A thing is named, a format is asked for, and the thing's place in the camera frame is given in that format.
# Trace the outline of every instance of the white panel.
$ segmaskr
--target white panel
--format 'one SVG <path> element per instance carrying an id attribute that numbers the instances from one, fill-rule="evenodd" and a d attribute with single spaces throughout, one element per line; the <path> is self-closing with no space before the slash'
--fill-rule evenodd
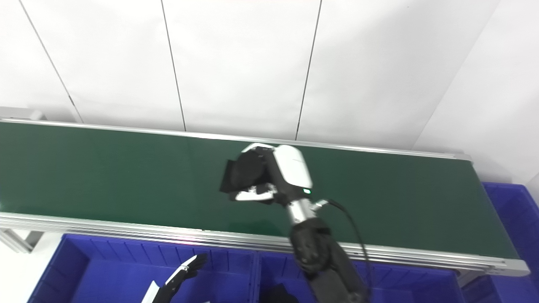
<path id="1" fill-rule="evenodd" d="M 298 140 L 411 148 L 497 3 L 324 1 Z"/>
<path id="2" fill-rule="evenodd" d="M 164 0 L 188 131 L 294 139 L 318 0 Z"/>
<path id="3" fill-rule="evenodd" d="M 85 123 L 183 130 L 160 1 L 23 3 Z"/>
<path id="4" fill-rule="evenodd" d="M 539 171 L 539 2 L 503 0 L 415 144 L 460 149 L 488 181 Z"/>
<path id="5" fill-rule="evenodd" d="M 0 1 L 0 106 L 38 109 L 47 119 L 77 114 L 17 0 Z"/>
<path id="6" fill-rule="evenodd" d="M 0 302 L 28 302 L 61 240 L 62 234 L 46 232 L 29 254 L 0 243 Z"/>
<path id="7" fill-rule="evenodd" d="M 535 200 L 535 203 L 539 205 L 539 173 L 526 184 L 526 187 Z"/>

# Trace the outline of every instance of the blue plastic bin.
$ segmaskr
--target blue plastic bin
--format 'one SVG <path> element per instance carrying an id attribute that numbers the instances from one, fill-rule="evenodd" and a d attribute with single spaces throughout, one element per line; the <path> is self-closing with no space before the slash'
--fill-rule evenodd
<path id="1" fill-rule="evenodd" d="M 539 208 L 523 185 L 483 183 L 519 256 L 527 277 L 484 276 L 463 288 L 468 303 L 539 302 Z"/>
<path id="2" fill-rule="evenodd" d="M 259 294 L 282 283 L 300 303 L 315 303 L 314 296 L 291 254 L 260 253 Z M 354 262 L 365 277 L 363 262 Z M 453 271 L 374 264 L 375 287 L 371 303 L 464 303 Z"/>
<path id="3" fill-rule="evenodd" d="M 29 302 L 140 303 L 152 280 L 163 285 L 181 262 L 203 252 L 208 262 L 172 301 L 250 302 L 254 252 L 78 235 L 64 235 Z"/>

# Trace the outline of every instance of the robotic arm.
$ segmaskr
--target robotic arm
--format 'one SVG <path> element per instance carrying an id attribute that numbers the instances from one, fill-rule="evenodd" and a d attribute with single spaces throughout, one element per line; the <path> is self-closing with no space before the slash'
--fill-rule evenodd
<path id="1" fill-rule="evenodd" d="M 367 303 L 365 283 L 329 227 L 316 216 L 327 201 L 311 204 L 312 186 L 298 149 L 253 143 L 236 161 L 228 161 L 220 190 L 233 201 L 277 203 L 286 208 L 295 260 L 319 303 Z"/>

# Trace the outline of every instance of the white floor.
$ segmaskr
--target white floor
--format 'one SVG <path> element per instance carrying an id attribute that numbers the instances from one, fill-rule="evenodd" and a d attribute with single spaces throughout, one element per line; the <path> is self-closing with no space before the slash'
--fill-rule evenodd
<path id="1" fill-rule="evenodd" d="M 28 301 L 61 237 L 60 233 L 43 234 L 30 254 L 15 253 L 0 243 L 0 302 Z"/>

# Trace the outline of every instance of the black cable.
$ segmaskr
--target black cable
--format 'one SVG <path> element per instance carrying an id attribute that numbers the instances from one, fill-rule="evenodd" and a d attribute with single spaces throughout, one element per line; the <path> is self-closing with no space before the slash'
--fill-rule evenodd
<path id="1" fill-rule="evenodd" d="M 367 276 L 368 276 L 368 279 L 369 279 L 369 296 L 370 296 L 372 294 L 372 287 L 373 287 L 373 283 L 374 283 L 374 280 L 373 280 L 373 277 L 372 277 L 372 264 L 371 264 L 371 262 L 369 260 L 369 254 L 367 254 L 367 249 L 365 248 L 365 244 L 363 243 L 363 239 L 361 238 L 359 229 L 357 228 L 357 225 L 354 222 L 354 219 L 352 218 L 352 216 L 350 215 L 350 213 L 348 212 L 348 210 L 346 210 L 346 208 L 344 206 L 342 206 L 341 204 L 339 204 L 338 202 L 336 202 L 335 200 L 332 200 L 332 199 L 328 199 L 327 201 L 328 201 L 329 204 L 333 205 L 334 207 L 336 207 L 339 210 L 341 210 L 342 212 L 344 212 L 344 214 L 348 218 L 348 221 L 350 221 L 350 224 L 352 225 L 352 228 L 354 229 L 354 233 L 356 234 L 357 242 L 359 243 L 359 245 L 361 246 L 361 249 L 363 250 L 363 256 L 365 257 L 365 264 L 367 265 Z"/>

